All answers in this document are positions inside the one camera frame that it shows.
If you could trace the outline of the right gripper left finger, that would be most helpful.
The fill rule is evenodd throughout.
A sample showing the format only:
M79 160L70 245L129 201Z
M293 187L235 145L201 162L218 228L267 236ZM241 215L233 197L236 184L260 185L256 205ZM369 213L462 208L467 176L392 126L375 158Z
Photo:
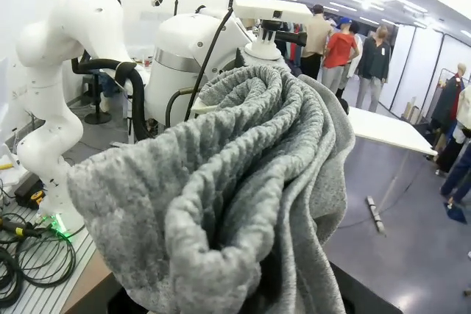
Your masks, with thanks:
M147 314L147 309L131 299L123 287L107 293L105 307L107 314Z

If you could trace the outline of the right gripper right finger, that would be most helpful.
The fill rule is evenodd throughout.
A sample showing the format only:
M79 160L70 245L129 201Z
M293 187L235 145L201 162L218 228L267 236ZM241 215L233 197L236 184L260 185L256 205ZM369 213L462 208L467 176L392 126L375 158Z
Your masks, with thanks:
M399 308L379 297L333 262L330 262L330 266L338 283L346 313L403 314Z

